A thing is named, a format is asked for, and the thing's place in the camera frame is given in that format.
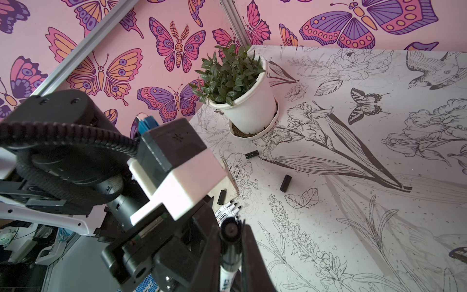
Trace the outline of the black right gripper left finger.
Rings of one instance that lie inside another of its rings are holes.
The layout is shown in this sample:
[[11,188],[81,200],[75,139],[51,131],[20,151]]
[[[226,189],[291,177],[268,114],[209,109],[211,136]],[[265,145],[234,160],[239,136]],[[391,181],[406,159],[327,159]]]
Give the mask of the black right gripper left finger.
[[193,275],[187,284],[187,292],[218,292],[220,288],[220,228],[211,216],[195,215],[191,226],[200,239],[202,248],[195,260]]

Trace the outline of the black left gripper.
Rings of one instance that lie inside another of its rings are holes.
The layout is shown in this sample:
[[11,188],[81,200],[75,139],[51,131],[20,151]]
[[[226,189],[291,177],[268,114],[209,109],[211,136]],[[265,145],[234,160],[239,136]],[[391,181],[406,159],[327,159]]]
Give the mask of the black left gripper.
[[121,291],[134,291],[147,276],[163,292],[188,291],[216,226],[213,201],[205,196],[178,220],[160,206],[107,246],[101,257]]

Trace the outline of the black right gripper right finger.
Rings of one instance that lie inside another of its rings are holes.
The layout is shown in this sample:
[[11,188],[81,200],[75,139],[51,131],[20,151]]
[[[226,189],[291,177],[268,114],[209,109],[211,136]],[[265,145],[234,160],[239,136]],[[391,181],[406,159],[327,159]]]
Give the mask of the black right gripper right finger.
[[242,231],[242,292],[275,292],[251,227],[243,225]]

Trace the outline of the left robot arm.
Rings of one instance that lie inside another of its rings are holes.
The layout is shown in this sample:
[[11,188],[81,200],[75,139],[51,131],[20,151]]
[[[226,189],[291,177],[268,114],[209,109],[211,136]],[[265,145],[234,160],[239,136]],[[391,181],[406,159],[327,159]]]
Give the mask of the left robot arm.
[[106,206],[117,221],[102,259],[124,292],[152,276],[165,292],[216,292],[220,244],[209,192],[220,163],[185,119],[136,139],[121,134],[77,90],[32,96],[1,123],[1,146],[45,199],[29,209],[88,215]]

